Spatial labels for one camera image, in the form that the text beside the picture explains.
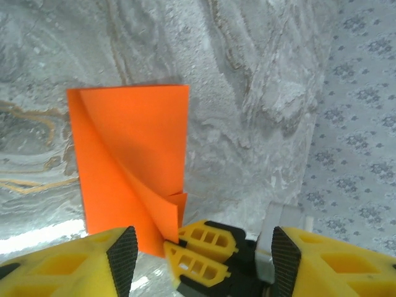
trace paper fold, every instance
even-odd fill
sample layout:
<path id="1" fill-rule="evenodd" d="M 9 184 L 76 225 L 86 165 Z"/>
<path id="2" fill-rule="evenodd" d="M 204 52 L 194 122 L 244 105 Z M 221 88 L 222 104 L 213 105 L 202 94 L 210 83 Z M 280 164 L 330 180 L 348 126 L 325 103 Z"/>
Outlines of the paper fold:
<path id="1" fill-rule="evenodd" d="M 134 225 L 139 250 L 178 241 L 188 86 L 67 91 L 89 233 Z"/>

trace gray marble wall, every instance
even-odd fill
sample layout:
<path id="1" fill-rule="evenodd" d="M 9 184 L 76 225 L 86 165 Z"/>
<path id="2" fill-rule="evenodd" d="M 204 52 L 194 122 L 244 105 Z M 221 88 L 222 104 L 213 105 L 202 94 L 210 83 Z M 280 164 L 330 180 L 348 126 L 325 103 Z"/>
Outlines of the gray marble wall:
<path id="1" fill-rule="evenodd" d="M 337 6 L 0 0 L 0 259 L 84 234 L 67 87 L 190 84 L 185 222 L 257 234 L 296 203 Z M 163 269 L 141 257 L 135 294 L 171 296 Z"/>

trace yellow plastic part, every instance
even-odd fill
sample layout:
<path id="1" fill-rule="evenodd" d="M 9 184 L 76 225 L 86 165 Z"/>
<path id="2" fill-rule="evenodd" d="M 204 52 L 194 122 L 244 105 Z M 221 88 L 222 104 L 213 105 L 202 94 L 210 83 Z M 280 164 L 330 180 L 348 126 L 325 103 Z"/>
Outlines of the yellow plastic part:
<path id="1" fill-rule="evenodd" d="M 301 251 L 293 297 L 396 297 L 396 258 L 282 228 Z"/>
<path id="2" fill-rule="evenodd" d="M 116 228 L 2 263 L 20 266 L 0 280 L 0 296 L 117 296 L 106 252 L 125 230 Z"/>
<path id="3" fill-rule="evenodd" d="M 164 243 L 164 250 L 176 289 L 182 274 L 206 287 L 217 285 L 231 275 L 227 266 L 169 241 Z"/>
<path id="4" fill-rule="evenodd" d="M 231 232 L 205 225 L 198 221 L 179 229 L 179 239 L 187 242 L 187 248 L 212 260 L 224 263 L 238 252 Z"/>

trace patterned wallpaper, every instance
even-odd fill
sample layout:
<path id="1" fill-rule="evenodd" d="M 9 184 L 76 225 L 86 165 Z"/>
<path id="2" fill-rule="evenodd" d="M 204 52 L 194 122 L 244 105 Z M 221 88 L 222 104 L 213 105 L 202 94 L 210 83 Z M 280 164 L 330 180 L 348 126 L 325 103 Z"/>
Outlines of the patterned wallpaper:
<path id="1" fill-rule="evenodd" d="M 300 204 L 316 232 L 396 256 L 396 0 L 339 11 Z"/>

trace orange paper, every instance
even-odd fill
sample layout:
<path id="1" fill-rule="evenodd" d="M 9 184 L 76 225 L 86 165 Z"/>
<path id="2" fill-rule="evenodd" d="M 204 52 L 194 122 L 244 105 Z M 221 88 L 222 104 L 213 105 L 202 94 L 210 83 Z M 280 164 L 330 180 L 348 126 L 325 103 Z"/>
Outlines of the orange paper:
<path id="1" fill-rule="evenodd" d="M 178 242 L 188 86 L 67 91 L 88 233 L 133 225 L 139 250 Z"/>

